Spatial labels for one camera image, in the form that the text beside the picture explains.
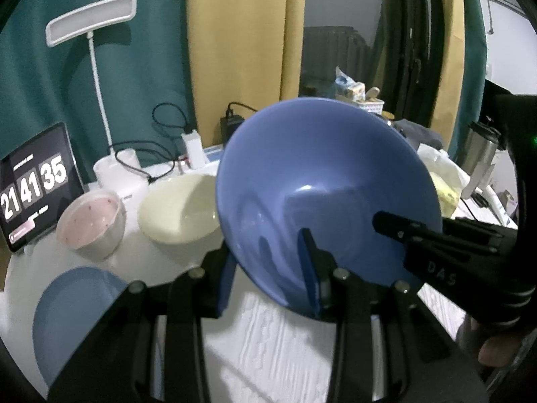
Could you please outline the person right hand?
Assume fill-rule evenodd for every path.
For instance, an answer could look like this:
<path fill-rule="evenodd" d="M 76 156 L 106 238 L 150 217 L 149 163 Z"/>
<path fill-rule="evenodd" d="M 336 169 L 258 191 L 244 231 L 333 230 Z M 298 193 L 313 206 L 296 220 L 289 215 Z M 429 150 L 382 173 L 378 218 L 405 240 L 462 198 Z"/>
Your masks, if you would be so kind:
<path fill-rule="evenodd" d="M 523 340 L 517 337 L 492 336 L 471 316 L 460 325 L 456 343 L 460 350 L 484 367 L 508 367 L 520 351 Z"/>

